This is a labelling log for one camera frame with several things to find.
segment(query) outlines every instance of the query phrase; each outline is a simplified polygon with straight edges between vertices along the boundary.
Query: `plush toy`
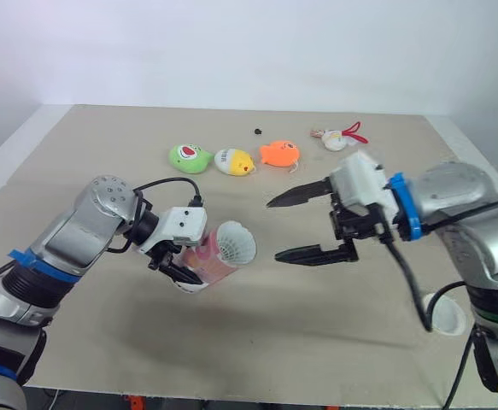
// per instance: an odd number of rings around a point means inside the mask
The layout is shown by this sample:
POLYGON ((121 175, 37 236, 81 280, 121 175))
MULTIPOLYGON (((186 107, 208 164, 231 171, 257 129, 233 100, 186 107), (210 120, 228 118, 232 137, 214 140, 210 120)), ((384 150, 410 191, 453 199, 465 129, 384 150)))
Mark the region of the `plush toy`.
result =
POLYGON ((347 145, 354 145, 357 143, 368 144, 368 140, 366 138, 355 134, 359 131, 359 128, 360 121, 357 121, 347 130, 317 130, 311 131, 311 136, 320 138, 326 149, 329 151, 339 151, 347 145))
POLYGON ((210 152, 192 143, 177 145, 169 151, 169 162, 183 173, 202 173, 212 159, 210 152))
POLYGON ((237 177, 247 175, 255 169, 250 155, 240 149, 221 149, 214 156, 214 163, 223 173, 237 177))
POLYGON ((298 168, 300 150, 291 141, 274 141, 260 147, 262 163, 275 167, 293 167, 291 172, 298 168))

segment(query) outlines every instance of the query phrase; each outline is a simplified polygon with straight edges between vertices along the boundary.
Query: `green frog toy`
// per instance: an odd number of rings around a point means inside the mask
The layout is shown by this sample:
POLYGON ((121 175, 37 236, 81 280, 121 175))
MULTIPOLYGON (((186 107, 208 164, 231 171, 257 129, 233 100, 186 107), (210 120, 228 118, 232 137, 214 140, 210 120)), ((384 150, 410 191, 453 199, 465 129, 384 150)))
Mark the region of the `green frog toy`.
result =
POLYGON ((214 156, 193 143, 177 145, 169 151, 169 162, 183 173, 202 173, 214 156))

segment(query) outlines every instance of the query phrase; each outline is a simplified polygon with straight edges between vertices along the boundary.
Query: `white background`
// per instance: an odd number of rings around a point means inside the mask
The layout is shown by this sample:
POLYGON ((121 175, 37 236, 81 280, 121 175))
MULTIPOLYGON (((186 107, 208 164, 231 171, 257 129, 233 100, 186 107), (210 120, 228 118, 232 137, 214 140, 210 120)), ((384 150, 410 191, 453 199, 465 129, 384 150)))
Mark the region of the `white background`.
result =
POLYGON ((447 114, 498 166, 498 1, 0 0, 0 143, 39 103, 447 114))

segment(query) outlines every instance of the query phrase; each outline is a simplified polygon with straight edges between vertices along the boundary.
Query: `red ribbon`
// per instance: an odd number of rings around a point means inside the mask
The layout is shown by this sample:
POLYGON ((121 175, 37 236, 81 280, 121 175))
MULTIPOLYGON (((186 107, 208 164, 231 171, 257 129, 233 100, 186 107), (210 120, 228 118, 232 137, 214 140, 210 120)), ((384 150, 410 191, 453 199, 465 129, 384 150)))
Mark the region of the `red ribbon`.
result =
POLYGON ((354 138, 360 143, 368 144, 368 140, 366 138, 362 137, 361 135, 355 134, 357 131, 359 131, 359 128, 360 128, 360 121, 357 121, 347 130, 343 130, 342 135, 344 135, 344 137, 354 138))

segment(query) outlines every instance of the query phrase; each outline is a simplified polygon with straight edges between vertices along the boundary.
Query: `robotic arm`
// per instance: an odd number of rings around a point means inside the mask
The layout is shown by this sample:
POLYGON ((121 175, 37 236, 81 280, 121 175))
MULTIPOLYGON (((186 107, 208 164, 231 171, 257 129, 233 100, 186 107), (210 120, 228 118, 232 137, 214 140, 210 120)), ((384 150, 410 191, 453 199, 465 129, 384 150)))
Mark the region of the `robotic arm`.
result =
POLYGON ((401 173, 387 179, 379 164, 358 152, 329 177, 288 190, 267 206, 328 194, 334 232, 343 243, 330 251, 319 245, 285 250, 276 260, 308 266, 357 261, 354 239, 377 237, 390 248, 393 226, 405 241, 436 231, 471 299, 478 372, 484 386, 498 392, 498 194, 490 177, 472 165, 450 162, 413 181, 401 173))
POLYGON ((146 187, 133 190, 114 176, 95 178, 25 252, 9 254, 15 263, 0 277, 0 408, 26 409, 20 386, 44 350, 44 328, 62 298, 105 251, 121 253, 135 243, 139 253, 150 257, 151 269, 176 282, 202 283, 173 263, 182 246, 202 240, 207 215, 197 188, 188 207, 153 214, 142 197, 146 187), (108 248, 115 235, 126 237, 122 249, 108 248))

